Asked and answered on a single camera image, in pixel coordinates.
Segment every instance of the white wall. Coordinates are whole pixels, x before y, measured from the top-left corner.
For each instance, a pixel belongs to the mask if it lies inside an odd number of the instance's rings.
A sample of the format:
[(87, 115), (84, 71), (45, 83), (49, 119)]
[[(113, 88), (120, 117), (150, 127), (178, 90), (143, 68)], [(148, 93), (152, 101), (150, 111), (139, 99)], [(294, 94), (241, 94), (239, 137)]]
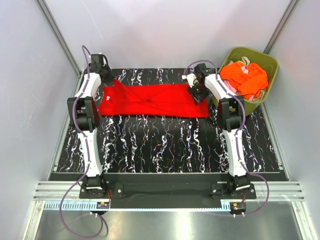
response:
[(219, 66), (231, 48), (266, 47), (289, 0), (46, 0), (73, 56), (80, 45), (112, 68)]
[(18, 240), (49, 172), (76, 74), (36, 1), (0, 1), (0, 23), (0, 239)]
[(271, 55), (279, 72), (267, 100), (292, 180), (320, 236), (320, 1), (297, 5)]

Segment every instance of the shiny floor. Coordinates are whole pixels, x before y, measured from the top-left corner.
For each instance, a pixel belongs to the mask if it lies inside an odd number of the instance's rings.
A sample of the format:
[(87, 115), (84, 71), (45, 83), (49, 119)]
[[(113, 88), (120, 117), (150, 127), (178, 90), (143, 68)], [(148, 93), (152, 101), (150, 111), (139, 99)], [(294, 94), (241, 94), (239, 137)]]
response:
[[(248, 202), (247, 212), (259, 208)], [(84, 211), (64, 211), (70, 228), (90, 236), (100, 229), (100, 221)], [(233, 218), (219, 212), (115, 212), (103, 215), (103, 227), (96, 240), (301, 240), (301, 233), (290, 202), (269, 202), (253, 216)], [(36, 240), (77, 240), (63, 229), (58, 211), (43, 211)]]

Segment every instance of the orange cloth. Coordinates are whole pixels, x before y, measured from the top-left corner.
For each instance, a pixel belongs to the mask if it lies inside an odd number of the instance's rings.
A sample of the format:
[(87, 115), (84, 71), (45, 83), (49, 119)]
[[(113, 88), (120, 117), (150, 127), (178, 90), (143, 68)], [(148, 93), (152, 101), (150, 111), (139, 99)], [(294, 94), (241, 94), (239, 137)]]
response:
[(246, 68), (248, 73), (244, 73), (241, 67), (243, 62), (235, 62), (222, 68), (220, 72), (221, 79), (229, 81), (230, 85), (238, 90), (239, 95), (245, 99), (260, 97), (260, 90), (268, 87), (268, 76), (258, 64), (250, 63)]

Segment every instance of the black marble tabletop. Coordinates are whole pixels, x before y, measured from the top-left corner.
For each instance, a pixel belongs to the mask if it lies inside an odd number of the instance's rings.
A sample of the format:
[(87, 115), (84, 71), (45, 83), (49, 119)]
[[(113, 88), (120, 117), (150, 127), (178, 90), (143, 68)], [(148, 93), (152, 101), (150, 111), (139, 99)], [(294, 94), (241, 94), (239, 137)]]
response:
[[(112, 73), (126, 86), (184, 83), (182, 68), (113, 69)], [(103, 85), (95, 96), (97, 106), (102, 99)], [(101, 117), (97, 144), (103, 169), (107, 173), (227, 171), (227, 144), (217, 127), (217, 108), (210, 97), (208, 106), (208, 118), (153, 115)], [(260, 107), (246, 117), (242, 140), (245, 162), (251, 172), (279, 171)], [(75, 128), (69, 126), (57, 172), (83, 171), (80, 141)]]

